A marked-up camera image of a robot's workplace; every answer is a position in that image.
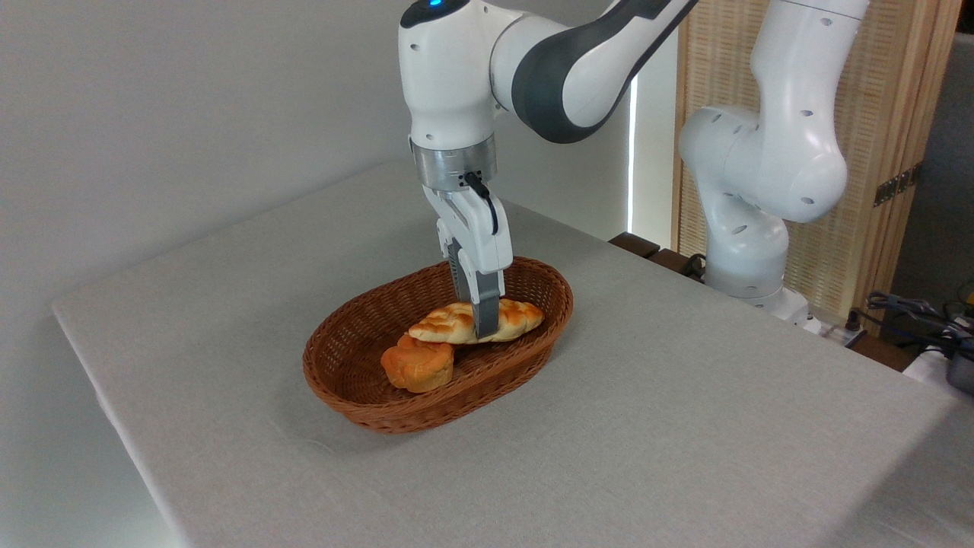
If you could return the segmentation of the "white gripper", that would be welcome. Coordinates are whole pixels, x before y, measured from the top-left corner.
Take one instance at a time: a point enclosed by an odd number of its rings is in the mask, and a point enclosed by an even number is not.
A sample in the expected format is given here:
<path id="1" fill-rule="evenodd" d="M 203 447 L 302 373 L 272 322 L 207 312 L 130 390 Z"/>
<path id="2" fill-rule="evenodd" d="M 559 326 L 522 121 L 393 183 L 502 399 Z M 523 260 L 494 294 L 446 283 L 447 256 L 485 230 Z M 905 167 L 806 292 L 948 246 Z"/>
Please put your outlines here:
<path id="1" fill-rule="evenodd" d="M 438 239 L 447 257 L 458 301 L 472 305 L 477 339 L 500 329 L 502 270 L 511 266 L 507 212 L 497 198 L 484 199 L 472 188 L 442 191 L 424 187 L 438 213 Z"/>

